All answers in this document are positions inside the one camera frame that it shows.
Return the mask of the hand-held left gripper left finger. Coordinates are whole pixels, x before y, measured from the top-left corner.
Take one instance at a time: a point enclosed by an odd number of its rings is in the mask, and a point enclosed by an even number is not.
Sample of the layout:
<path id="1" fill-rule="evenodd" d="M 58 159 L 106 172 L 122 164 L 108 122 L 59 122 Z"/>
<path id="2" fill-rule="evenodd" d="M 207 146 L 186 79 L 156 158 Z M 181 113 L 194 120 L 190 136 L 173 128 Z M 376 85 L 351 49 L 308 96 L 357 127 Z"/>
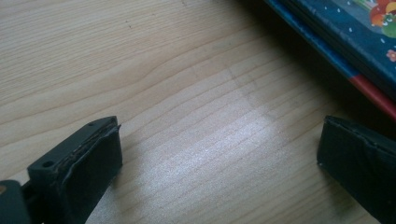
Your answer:
<path id="1" fill-rule="evenodd" d="M 28 166 L 45 224 L 84 224 L 122 166 L 115 116 L 92 121 Z"/>

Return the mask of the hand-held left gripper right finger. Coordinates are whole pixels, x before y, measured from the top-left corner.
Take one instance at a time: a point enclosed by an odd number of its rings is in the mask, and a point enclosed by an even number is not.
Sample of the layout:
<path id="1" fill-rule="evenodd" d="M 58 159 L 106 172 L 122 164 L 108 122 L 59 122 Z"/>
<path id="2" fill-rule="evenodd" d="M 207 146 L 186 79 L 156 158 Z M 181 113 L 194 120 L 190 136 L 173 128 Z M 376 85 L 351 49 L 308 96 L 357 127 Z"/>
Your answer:
<path id="1" fill-rule="evenodd" d="M 356 122 L 328 116 L 317 161 L 381 224 L 396 224 L 396 141 Z"/>

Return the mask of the red picture book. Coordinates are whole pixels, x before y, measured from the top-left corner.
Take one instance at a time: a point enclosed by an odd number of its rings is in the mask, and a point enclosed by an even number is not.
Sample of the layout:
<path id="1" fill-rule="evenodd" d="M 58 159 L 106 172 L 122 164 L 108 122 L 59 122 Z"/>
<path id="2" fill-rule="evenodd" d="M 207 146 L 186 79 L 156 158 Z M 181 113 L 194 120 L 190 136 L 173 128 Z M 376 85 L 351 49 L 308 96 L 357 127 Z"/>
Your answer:
<path id="1" fill-rule="evenodd" d="M 384 92 L 363 75 L 351 77 L 349 81 L 374 105 L 396 122 L 396 103 L 388 98 Z"/>

